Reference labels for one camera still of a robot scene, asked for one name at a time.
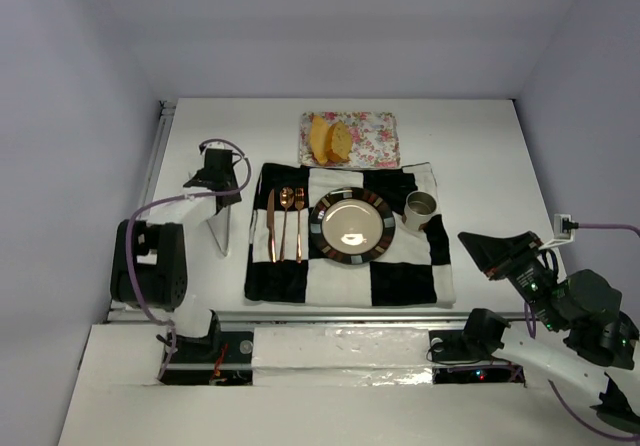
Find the metal tongs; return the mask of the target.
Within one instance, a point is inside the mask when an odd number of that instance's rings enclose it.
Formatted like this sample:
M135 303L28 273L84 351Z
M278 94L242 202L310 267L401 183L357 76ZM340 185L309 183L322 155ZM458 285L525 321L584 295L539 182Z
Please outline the metal tongs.
M214 241L223 257L226 257L229 253L231 211L231 206L225 206L206 221Z

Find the brown bread slice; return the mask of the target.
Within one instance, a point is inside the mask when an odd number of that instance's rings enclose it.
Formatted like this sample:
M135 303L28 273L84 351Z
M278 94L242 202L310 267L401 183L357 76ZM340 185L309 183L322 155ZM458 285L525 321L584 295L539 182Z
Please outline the brown bread slice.
M349 128L342 121L336 122L329 128L325 142L325 153L328 160L333 163L347 162L351 148L352 136Z

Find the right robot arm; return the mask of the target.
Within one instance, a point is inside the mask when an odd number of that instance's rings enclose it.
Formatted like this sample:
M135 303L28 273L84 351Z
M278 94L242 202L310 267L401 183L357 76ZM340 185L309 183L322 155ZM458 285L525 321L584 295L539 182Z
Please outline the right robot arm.
M563 332L569 355L556 354L511 329L500 315L471 311L462 332L466 347L477 353L513 359L549 371L551 384L578 383L596 398L597 418L639 435L639 329L622 311L620 291L590 269L559 277L556 248L571 235L547 242L535 233L495 238L461 232L463 247L490 281L508 281L547 331Z

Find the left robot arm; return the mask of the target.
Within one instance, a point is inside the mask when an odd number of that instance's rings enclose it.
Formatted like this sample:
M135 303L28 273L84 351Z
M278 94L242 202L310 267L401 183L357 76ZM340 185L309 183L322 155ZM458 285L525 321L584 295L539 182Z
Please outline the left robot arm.
M178 327L171 317L187 295L187 234L242 201L241 191L252 175L246 154L227 140L199 145L203 165L174 196L139 207L119 223L112 262L111 298L141 310L148 320L167 329L163 364L178 352Z

